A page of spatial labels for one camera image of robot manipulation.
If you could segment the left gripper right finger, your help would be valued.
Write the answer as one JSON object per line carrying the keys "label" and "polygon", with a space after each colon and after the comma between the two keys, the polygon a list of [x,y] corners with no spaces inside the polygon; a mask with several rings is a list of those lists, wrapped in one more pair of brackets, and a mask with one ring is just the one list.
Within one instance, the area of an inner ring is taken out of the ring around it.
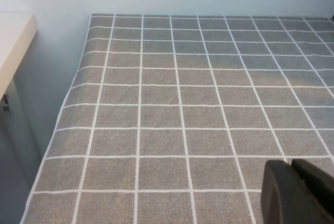
{"label": "left gripper right finger", "polygon": [[291,166],[317,209],[321,218],[318,223],[333,223],[333,176],[305,159],[293,159]]}

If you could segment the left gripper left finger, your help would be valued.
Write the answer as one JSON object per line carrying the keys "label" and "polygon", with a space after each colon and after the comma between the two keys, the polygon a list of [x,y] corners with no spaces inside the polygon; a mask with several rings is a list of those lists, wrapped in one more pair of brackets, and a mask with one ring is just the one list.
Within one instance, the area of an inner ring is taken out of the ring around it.
{"label": "left gripper left finger", "polygon": [[319,205],[295,170],[286,162],[265,163],[260,197],[264,223],[322,223]]}

